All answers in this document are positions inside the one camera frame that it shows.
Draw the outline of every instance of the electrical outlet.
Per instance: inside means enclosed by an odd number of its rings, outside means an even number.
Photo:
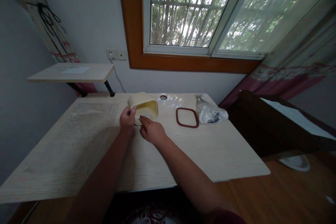
[[[117,51],[116,53],[117,53],[118,60],[128,59],[127,51]]]
[[[106,49],[106,55],[107,55],[107,58],[109,60],[117,60],[118,59],[118,55],[117,55],[117,52],[115,50]]]

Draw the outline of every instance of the curtain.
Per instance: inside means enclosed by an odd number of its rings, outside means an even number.
[[[241,90],[289,100],[336,72],[336,15],[333,10],[289,55],[267,56],[220,103],[227,109]]]
[[[25,5],[35,27],[55,62],[80,63],[77,54],[67,39],[61,20],[50,10],[46,0],[17,0]],[[92,83],[78,83],[86,93],[96,93]]]

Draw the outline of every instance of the wall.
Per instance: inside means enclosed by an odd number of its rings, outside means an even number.
[[[82,62],[109,63],[105,49],[127,50],[120,0],[47,1],[62,20]],[[134,70],[128,61],[114,63],[127,92],[208,93],[216,103],[244,77],[229,73]],[[115,92],[122,92],[114,73],[108,81]],[[97,88],[107,92],[104,85]]]
[[[28,83],[26,78],[54,64],[25,10],[0,0],[0,185],[75,100],[62,83]],[[18,204],[0,204],[7,223]]]
[[[289,102],[336,129],[336,74],[327,76]]]

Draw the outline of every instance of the black cable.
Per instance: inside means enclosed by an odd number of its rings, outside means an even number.
[[[62,46],[62,48],[63,48],[63,50],[65,51],[65,53],[68,53],[68,52],[66,51],[66,49],[63,47],[62,42],[60,41],[60,39],[58,38],[56,32],[55,32],[54,29],[53,29],[53,25],[54,25],[53,20],[49,17],[49,15],[48,15],[46,12],[43,11],[43,9],[46,8],[46,9],[52,14],[53,18],[54,18],[58,23],[61,22],[61,20],[59,19],[59,17],[56,16],[56,15],[49,9],[49,7],[46,6],[46,5],[44,5],[43,3],[37,3],[37,4],[28,3],[28,2],[26,2],[26,3],[29,4],[29,5],[33,5],[33,6],[35,6],[35,7],[38,8],[38,13],[40,14],[40,17],[41,17],[41,19],[42,19],[42,21],[43,21],[45,27],[48,29],[48,31],[50,32],[50,34],[51,34],[52,36],[54,36],[54,37],[57,38],[58,42],[59,42],[60,45]]]

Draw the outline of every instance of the white cable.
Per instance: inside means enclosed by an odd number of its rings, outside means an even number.
[[[24,224],[26,222],[27,217],[30,215],[30,213],[34,210],[34,208],[36,207],[37,203],[39,203],[40,201],[37,201],[35,203],[35,205],[31,208],[31,210],[29,211],[29,213],[26,215],[26,217],[23,219],[23,221],[21,222],[21,224]]]
[[[121,80],[119,79],[118,75],[117,75],[117,71],[116,71],[116,68],[114,68],[114,72],[115,72],[115,76],[117,77],[117,80],[119,81],[120,83],[120,86],[121,86],[121,89],[124,91],[124,93],[126,93],[124,87],[123,87],[123,84],[121,83]]]

